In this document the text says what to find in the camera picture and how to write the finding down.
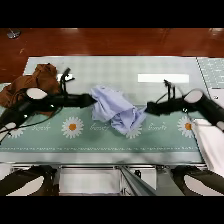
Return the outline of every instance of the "daisy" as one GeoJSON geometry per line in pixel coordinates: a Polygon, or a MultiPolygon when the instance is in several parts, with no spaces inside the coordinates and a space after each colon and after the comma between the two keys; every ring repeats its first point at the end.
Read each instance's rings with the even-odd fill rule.
{"type": "Polygon", "coordinates": [[[10,131],[8,134],[8,138],[17,138],[20,137],[20,135],[23,134],[23,131],[25,131],[26,128],[18,128],[18,129],[14,129],[12,131],[10,131]]]}
{"type": "Polygon", "coordinates": [[[126,134],[126,138],[132,139],[139,136],[141,134],[141,130],[142,130],[142,125],[140,125],[138,128],[133,129],[132,131],[129,131],[126,134]]]}
{"type": "Polygon", "coordinates": [[[65,122],[63,122],[62,125],[62,132],[64,132],[63,135],[66,135],[66,138],[70,137],[75,138],[76,136],[79,136],[82,133],[83,130],[83,122],[78,117],[69,117],[69,119],[66,119],[65,122]]]}
{"type": "Polygon", "coordinates": [[[191,138],[193,137],[193,132],[192,132],[192,122],[188,117],[182,117],[178,121],[178,130],[182,132],[182,135],[185,137],[191,138]]]}

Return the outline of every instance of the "brown cloth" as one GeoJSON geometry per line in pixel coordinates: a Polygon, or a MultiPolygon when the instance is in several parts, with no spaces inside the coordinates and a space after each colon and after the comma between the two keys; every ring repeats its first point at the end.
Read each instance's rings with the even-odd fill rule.
{"type": "Polygon", "coordinates": [[[0,92],[0,105],[6,108],[11,107],[23,96],[18,91],[23,88],[39,88],[49,94],[59,93],[59,83],[56,80],[56,67],[48,64],[38,64],[33,75],[21,76],[10,85],[4,87],[0,92]]]}

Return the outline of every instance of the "reddish brown floor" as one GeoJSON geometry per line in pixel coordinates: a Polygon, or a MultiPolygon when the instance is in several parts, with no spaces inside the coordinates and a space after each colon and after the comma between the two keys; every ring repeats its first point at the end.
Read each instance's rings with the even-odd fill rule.
{"type": "Polygon", "coordinates": [[[0,28],[0,82],[22,75],[29,56],[170,55],[224,57],[223,28],[0,28]]]}

